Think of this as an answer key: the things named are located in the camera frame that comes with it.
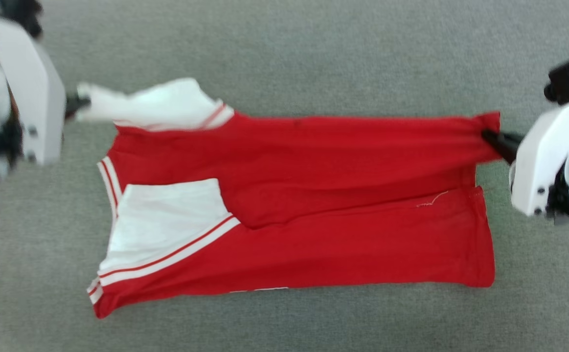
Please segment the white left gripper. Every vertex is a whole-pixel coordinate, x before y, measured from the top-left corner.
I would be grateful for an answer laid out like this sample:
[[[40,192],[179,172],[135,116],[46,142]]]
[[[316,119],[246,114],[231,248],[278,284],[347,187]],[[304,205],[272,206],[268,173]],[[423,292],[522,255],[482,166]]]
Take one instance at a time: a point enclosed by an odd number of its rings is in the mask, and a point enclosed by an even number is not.
[[[0,127],[15,109],[24,156],[47,165],[59,160],[64,119],[73,120],[91,99],[66,96],[41,34],[36,10],[0,10]]]

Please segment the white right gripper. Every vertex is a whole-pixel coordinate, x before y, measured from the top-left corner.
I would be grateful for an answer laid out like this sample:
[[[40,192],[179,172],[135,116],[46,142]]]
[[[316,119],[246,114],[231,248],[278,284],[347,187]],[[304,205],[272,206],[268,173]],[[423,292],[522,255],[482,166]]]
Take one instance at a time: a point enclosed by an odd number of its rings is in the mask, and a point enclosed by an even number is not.
[[[484,129],[481,136],[506,163],[514,162],[512,206],[529,217],[544,210],[569,154],[569,103],[542,113],[526,135]]]

